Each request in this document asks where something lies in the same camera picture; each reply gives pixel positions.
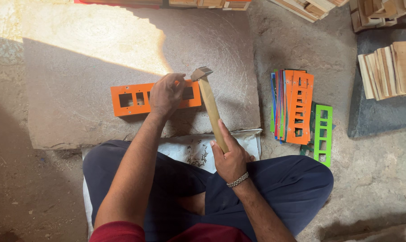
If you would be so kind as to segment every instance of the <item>sleeve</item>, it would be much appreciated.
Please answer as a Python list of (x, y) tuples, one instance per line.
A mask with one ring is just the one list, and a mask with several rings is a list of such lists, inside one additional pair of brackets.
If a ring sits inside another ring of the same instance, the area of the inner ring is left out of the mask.
[(114, 221), (98, 227), (89, 242), (144, 242), (142, 227), (127, 221)]

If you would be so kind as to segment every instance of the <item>silver bracelet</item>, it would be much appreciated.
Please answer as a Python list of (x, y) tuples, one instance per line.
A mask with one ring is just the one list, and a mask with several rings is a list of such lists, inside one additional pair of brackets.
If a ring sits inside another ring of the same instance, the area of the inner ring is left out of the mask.
[(245, 179), (247, 179), (248, 177), (249, 177), (249, 173), (246, 172), (243, 176), (239, 177), (239, 179), (237, 179), (236, 181), (234, 181), (234, 182), (232, 182), (230, 184), (227, 183), (227, 186), (229, 188), (235, 187), (238, 184), (240, 184), (241, 182), (243, 182)]

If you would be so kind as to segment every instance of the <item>wooden hammer handle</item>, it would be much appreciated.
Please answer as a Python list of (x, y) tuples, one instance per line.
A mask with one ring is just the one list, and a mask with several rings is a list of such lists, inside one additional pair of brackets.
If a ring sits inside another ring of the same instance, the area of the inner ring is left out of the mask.
[(204, 105), (206, 106), (207, 114), (209, 115), (210, 124), (212, 125), (213, 134), (215, 135), (216, 143), (221, 147), (222, 151), (228, 152), (228, 147), (222, 137), (221, 130), (218, 126), (219, 113), (216, 107), (215, 97), (213, 96), (212, 89), (210, 88), (207, 77), (199, 80), (200, 91), (202, 93)]

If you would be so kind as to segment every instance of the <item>red shirt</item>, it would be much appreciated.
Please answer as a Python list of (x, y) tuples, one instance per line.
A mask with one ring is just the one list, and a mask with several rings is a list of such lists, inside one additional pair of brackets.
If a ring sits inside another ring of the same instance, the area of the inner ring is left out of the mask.
[[(89, 242), (144, 242), (145, 232), (142, 227), (126, 221), (115, 221), (98, 227)], [(198, 223), (168, 242), (251, 242), (238, 228)]]

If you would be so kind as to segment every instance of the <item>hammer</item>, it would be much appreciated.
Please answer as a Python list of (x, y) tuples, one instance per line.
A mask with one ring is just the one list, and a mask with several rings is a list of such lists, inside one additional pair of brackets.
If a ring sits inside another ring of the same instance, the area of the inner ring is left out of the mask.
[(222, 151), (228, 152), (228, 147), (222, 137), (221, 130), (218, 126), (219, 113), (216, 107), (215, 97), (213, 96), (212, 89), (210, 88), (207, 76), (212, 74), (213, 70), (206, 66), (195, 69), (191, 74), (192, 81), (199, 81), (200, 91), (202, 93), (204, 105), (206, 106), (207, 114), (209, 115), (210, 124), (212, 125), (213, 134), (215, 135), (216, 143), (221, 147)]

